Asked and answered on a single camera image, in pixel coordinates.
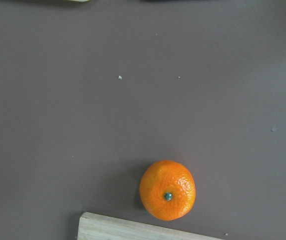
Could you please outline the orange mandarin fruit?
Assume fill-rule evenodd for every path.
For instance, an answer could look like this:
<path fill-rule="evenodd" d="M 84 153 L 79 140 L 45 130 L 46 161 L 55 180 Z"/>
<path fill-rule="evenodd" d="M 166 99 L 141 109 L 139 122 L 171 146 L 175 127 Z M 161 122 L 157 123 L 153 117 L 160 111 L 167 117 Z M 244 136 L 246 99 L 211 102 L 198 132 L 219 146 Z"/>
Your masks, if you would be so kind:
<path fill-rule="evenodd" d="M 139 194 L 152 216 L 172 221 L 185 216 L 196 199 L 196 186 L 190 171 L 172 160 L 160 160 L 144 172 Z"/>

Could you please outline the wooden cutting board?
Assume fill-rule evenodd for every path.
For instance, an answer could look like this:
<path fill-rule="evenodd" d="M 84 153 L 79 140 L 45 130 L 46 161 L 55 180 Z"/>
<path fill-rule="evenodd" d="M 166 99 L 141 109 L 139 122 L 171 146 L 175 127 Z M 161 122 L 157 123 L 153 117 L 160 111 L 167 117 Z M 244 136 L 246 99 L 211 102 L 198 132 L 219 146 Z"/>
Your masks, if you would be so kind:
<path fill-rule="evenodd" d="M 213 237 L 85 212 L 79 219 L 79 240 L 213 240 Z"/>

